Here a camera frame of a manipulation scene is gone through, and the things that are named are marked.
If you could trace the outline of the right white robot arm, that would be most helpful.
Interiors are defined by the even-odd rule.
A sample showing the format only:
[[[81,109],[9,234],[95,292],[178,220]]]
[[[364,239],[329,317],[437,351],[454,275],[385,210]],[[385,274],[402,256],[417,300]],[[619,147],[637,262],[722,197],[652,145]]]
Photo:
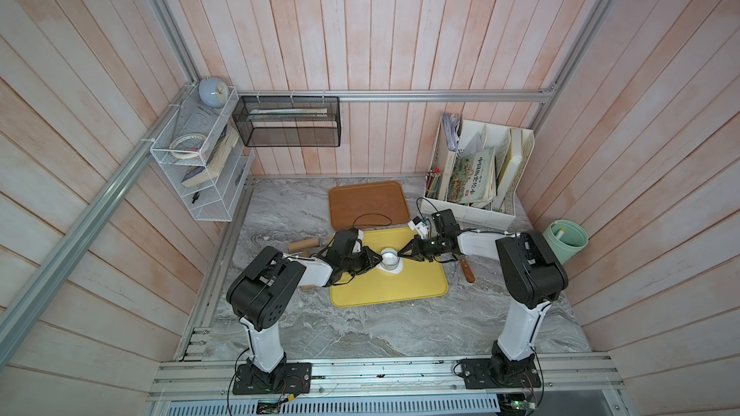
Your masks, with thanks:
[[[498,261],[511,303],[505,327],[493,345],[491,369],[501,374],[531,369],[543,318],[568,287],[568,276],[545,236],[537,230],[462,229],[449,209],[433,214],[432,220],[436,234],[414,235],[399,255],[427,262],[436,262],[443,254],[451,255],[454,262],[466,256]]]

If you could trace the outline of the yellow plastic tray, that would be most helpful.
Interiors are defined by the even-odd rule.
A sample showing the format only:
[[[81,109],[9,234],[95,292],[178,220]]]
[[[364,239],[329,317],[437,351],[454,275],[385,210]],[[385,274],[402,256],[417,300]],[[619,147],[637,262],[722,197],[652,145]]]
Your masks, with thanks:
[[[415,233],[408,227],[365,231],[362,242],[374,252],[386,248],[400,252]],[[399,273],[389,273],[375,268],[353,280],[343,275],[340,286],[330,288],[331,303],[336,307],[354,307],[387,304],[402,300],[418,300],[444,296],[448,282],[441,264],[401,259]]]

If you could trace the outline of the metal dough scraper wooden handle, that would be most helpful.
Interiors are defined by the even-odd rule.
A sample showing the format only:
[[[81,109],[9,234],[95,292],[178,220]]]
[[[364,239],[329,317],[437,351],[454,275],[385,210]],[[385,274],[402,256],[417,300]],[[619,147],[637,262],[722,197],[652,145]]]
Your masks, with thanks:
[[[473,284],[476,281],[476,276],[474,275],[468,260],[466,260],[465,257],[459,256],[458,257],[459,266],[461,267],[462,274],[464,275],[464,279],[467,283]]]

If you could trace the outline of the white dough piece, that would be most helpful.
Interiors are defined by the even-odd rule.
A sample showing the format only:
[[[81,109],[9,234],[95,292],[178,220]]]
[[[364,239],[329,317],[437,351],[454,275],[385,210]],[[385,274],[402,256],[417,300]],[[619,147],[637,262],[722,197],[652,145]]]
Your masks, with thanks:
[[[380,270],[383,273],[389,273],[390,275],[398,275],[403,271],[403,263],[399,262],[397,265],[393,267],[386,266],[385,264],[380,264],[377,269]]]

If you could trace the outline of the wooden dough roller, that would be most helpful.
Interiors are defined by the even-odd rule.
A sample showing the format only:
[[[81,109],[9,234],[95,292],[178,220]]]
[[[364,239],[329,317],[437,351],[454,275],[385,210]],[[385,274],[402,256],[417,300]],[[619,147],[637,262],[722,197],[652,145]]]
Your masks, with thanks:
[[[323,263],[312,256],[314,250],[318,250],[318,248],[320,248],[318,238],[296,241],[288,245],[288,256],[297,258],[306,268],[299,282],[299,287],[302,290],[317,288],[326,282],[326,270]]]

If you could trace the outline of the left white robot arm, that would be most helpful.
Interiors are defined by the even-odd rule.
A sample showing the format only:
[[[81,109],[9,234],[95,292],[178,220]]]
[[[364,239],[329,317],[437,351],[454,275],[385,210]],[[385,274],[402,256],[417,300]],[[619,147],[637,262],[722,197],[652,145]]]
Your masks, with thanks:
[[[267,246],[237,275],[227,289],[227,302],[246,327],[252,350],[252,369],[275,373],[285,359],[279,340],[279,319],[300,287],[333,287],[348,275],[359,277],[383,261],[363,243],[356,227],[337,231],[311,256],[281,252]]]

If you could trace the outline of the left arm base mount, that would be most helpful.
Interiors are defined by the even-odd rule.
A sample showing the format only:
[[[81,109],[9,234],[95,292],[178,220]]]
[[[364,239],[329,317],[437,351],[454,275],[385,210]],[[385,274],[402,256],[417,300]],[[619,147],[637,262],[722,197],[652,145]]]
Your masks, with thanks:
[[[312,364],[309,362],[288,362],[283,356],[272,372],[264,372],[248,359],[237,366],[231,392],[237,396],[308,394],[311,376]]]

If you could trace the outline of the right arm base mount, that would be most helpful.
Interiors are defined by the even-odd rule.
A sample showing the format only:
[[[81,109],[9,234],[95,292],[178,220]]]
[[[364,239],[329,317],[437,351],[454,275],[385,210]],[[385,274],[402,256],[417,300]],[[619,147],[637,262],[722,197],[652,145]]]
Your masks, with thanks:
[[[466,389],[538,388],[543,384],[536,353],[529,345],[524,348],[524,358],[511,359],[494,341],[490,358],[464,358],[456,367]]]

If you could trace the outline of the clear glass bowl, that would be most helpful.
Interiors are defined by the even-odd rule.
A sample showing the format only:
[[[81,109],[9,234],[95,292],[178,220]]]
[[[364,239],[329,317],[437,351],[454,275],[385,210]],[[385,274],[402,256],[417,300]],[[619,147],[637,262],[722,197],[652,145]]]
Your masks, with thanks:
[[[397,265],[401,261],[401,258],[398,255],[398,252],[394,248],[385,248],[381,252],[381,263],[385,264],[386,266],[393,267]]]

